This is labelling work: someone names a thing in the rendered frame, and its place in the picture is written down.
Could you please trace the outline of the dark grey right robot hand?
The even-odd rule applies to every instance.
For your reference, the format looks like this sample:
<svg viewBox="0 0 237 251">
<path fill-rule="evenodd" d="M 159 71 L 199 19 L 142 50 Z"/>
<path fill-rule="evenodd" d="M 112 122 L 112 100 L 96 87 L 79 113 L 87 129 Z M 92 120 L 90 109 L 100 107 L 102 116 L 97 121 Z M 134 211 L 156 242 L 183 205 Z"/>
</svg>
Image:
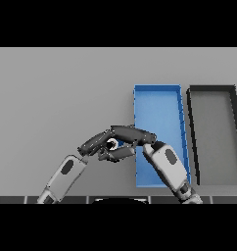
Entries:
<svg viewBox="0 0 237 251">
<path fill-rule="evenodd" d="M 154 133 L 133 126 L 112 125 L 111 131 L 113 138 L 137 146 L 154 144 L 157 140 Z"/>
</svg>

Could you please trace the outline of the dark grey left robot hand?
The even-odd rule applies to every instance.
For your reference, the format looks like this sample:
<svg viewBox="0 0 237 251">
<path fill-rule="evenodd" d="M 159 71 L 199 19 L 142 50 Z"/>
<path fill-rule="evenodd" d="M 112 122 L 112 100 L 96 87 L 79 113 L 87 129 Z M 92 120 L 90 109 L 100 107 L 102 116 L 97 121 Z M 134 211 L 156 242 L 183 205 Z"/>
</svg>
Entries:
<svg viewBox="0 0 237 251">
<path fill-rule="evenodd" d="M 135 149 L 129 146 L 120 147 L 115 151 L 109 151 L 106 147 L 106 142 L 110 138 L 113 138 L 113 136 L 109 129 L 100 132 L 79 146 L 77 151 L 83 158 L 88 158 L 97 154 L 99 161 L 107 160 L 114 163 L 135 154 Z"/>
</svg>

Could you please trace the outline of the blue pipe with pale ring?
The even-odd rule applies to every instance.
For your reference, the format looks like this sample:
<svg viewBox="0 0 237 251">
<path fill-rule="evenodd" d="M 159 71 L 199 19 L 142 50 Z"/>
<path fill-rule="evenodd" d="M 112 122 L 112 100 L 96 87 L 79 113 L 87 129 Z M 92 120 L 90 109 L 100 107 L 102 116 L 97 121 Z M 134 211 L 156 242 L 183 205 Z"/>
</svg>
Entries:
<svg viewBox="0 0 237 251">
<path fill-rule="evenodd" d="M 106 147 L 109 151 L 115 151 L 115 150 L 119 149 L 120 147 L 122 147 L 123 144 L 124 144 L 123 141 L 120 141 L 115 138 L 110 138 L 106 142 Z"/>
</svg>

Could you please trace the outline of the blue bin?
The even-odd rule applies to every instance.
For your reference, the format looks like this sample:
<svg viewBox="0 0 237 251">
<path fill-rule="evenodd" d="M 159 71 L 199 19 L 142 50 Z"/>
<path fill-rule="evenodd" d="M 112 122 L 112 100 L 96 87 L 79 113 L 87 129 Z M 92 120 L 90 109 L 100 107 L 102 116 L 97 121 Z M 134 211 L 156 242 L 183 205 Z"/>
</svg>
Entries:
<svg viewBox="0 0 237 251">
<path fill-rule="evenodd" d="M 169 144 L 191 181 L 181 86 L 135 84 L 133 94 L 134 125 L 153 132 L 158 140 Z"/>
</svg>

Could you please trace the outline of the dark grey bin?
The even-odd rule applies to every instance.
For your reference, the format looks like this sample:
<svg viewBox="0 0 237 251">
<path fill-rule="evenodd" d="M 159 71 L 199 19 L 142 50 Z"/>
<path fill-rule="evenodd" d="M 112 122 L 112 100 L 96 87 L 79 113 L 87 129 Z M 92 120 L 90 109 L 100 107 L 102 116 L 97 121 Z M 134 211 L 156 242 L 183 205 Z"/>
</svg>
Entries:
<svg viewBox="0 0 237 251">
<path fill-rule="evenodd" d="M 198 185 L 237 185 L 235 85 L 191 85 L 187 91 Z"/>
</svg>

